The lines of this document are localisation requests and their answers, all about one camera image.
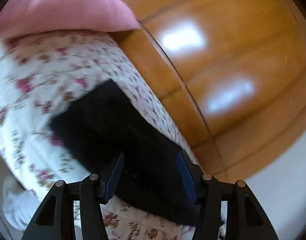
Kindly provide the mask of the black pants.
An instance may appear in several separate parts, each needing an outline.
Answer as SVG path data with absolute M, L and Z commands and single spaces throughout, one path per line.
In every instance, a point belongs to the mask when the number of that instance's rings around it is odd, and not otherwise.
M 102 175 L 123 158 L 114 192 L 122 201 L 177 224 L 197 225 L 201 207 L 188 154 L 149 124 L 114 81 L 72 102 L 50 127 L 91 173 Z

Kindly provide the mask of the floral bed cover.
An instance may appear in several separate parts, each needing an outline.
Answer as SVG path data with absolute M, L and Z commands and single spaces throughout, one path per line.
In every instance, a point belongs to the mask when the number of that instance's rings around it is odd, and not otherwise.
M 189 150 L 169 113 L 109 35 L 54 31 L 0 40 L 0 154 L 14 176 L 4 187 L 3 212 L 16 229 L 26 230 L 56 181 L 88 176 L 50 122 L 107 79 L 153 127 Z

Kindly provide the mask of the wooden wardrobe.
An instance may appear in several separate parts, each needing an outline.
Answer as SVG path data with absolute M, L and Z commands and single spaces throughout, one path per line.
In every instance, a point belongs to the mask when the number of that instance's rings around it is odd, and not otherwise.
M 233 182 L 306 130 L 306 19 L 292 0 L 123 0 L 114 37 L 206 172 Z

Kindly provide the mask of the pink pillow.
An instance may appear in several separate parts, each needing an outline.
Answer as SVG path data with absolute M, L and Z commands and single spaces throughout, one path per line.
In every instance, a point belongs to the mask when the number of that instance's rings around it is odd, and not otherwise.
M 138 28 L 133 11 L 122 0 L 9 0 L 0 12 L 0 39 L 54 30 Z

